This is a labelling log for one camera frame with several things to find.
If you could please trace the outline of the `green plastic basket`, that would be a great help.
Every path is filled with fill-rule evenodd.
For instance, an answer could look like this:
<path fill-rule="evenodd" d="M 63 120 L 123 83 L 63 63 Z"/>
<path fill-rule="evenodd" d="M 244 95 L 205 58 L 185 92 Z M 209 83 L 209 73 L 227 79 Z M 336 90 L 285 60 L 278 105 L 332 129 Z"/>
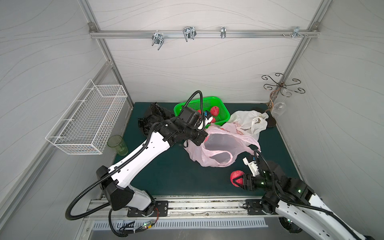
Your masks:
<path fill-rule="evenodd" d="M 178 116 L 179 113 L 182 110 L 182 106 L 185 105 L 186 102 L 184 103 L 179 103 L 174 107 L 174 114 L 175 116 Z M 188 107 L 194 109 L 194 110 L 201 110 L 200 108 L 200 97 L 195 100 L 191 100 L 191 102 L 188 104 Z M 225 106 L 225 104 L 222 102 L 222 100 L 218 97 L 204 97 L 203 98 L 203 110 L 204 111 L 209 111 L 211 112 L 211 108 L 213 107 L 218 107 L 219 108 L 219 113 L 217 116 L 214 116 L 216 122 L 214 123 L 215 125 L 222 126 L 225 124 L 229 119 L 230 119 L 230 113 Z"/>

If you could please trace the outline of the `black plastic bag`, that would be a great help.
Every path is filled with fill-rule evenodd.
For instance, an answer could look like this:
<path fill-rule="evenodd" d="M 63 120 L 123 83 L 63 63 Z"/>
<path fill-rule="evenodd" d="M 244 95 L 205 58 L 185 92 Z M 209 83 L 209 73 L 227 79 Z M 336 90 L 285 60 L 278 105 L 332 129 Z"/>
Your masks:
<path fill-rule="evenodd" d="M 175 117 L 175 114 L 170 110 L 161 107 L 158 103 L 151 103 L 144 117 L 138 119 L 138 127 L 142 134 L 147 137 L 154 123 L 169 120 L 173 117 Z"/>

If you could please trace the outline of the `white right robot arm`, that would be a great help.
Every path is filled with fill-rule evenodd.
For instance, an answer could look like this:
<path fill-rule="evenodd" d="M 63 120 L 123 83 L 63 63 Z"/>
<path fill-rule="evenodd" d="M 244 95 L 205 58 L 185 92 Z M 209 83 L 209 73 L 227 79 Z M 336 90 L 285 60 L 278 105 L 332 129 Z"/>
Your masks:
<path fill-rule="evenodd" d="M 290 233 L 308 233 L 316 240 L 371 240 L 341 220 L 300 179 L 289 178 L 281 167 L 271 161 L 244 159 L 251 170 L 231 174 L 234 186 L 246 191 L 263 190 L 260 200 L 247 200 L 243 207 L 249 215 L 279 215 L 281 226 Z"/>

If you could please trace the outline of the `white printed plastic bag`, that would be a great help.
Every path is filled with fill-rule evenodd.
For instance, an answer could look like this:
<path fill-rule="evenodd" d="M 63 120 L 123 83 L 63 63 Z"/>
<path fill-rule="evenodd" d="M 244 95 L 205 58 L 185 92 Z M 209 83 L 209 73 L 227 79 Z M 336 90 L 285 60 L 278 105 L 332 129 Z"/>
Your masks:
<path fill-rule="evenodd" d="M 236 127 L 238 134 L 253 137 L 259 140 L 260 132 L 266 130 L 269 118 L 267 113 L 259 113 L 257 111 L 236 111 L 228 120 Z"/>

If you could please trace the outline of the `pink plastic bag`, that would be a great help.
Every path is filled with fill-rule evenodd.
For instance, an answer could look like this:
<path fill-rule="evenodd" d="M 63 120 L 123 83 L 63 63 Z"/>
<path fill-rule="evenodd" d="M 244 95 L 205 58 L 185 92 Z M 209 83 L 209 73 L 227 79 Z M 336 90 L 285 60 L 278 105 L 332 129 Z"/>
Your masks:
<path fill-rule="evenodd" d="M 190 159 L 202 167 L 225 168 L 232 165 L 241 153 L 253 154 L 251 145 L 261 148 L 254 137 L 242 133 L 235 123 L 211 125 L 206 132 L 208 136 L 200 146 L 191 140 L 185 142 Z"/>

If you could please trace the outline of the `red apple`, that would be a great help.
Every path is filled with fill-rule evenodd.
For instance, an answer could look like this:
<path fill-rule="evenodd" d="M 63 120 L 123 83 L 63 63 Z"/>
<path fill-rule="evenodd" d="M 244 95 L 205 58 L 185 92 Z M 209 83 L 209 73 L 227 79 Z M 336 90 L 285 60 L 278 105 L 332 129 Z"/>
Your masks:
<path fill-rule="evenodd" d="M 217 107 L 217 106 L 213 106 L 210 109 L 210 113 L 212 114 L 212 116 L 217 117 L 219 115 L 219 113 L 220 113 L 220 108 Z"/>
<path fill-rule="evenodd" d="M 238 188 L 244 187 L 244 175 L 245 173 L 243 171 L 234 171 L 230 175 L 230 181 L 231 183 Z"/>

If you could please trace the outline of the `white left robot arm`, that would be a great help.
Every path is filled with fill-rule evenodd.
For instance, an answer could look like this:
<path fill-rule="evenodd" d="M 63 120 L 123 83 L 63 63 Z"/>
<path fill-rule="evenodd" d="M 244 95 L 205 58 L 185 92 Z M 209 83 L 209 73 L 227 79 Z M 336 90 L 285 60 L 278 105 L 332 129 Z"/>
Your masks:
<path fill-rule="evenodd" d="M 207 111 L 183 107 L 178 116 L 152 124 L 147 139 L 139 147 L 120 162 L 108 168 L 101 166 L 97 170 L 98 180 L 75 197 L 66 210 L 65 218 L 69 221 L 82 219 L 108 206 L 114 211 L 130 207 L 144 216 L 151 215 L 155 208 L 154 198 L 147 191 L 133 187 L 132 180 L 173 145 L 188 141 L 201 145 L 208 136 L 205 127 L 212 120 L 213 116 Z M 101 187 L 108 202 L 85 213 L 72 215 L 71 211 L 78 201 L 96 187 Z"/>

